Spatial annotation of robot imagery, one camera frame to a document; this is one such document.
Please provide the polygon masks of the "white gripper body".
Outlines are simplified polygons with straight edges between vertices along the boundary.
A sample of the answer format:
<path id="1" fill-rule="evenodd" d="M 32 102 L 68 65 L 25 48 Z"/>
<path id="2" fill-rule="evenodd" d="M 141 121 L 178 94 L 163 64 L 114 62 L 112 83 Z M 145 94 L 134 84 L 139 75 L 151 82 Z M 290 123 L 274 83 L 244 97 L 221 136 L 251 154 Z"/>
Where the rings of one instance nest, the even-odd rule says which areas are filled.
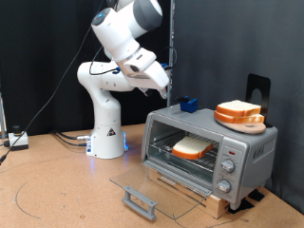
<path id="1" fill-rule="evenodd" d="M 154 52 L 139 48 L 130 58 L 122 62 L 122 72 L 131 86 L 162 90 L 169 79 Z"/>

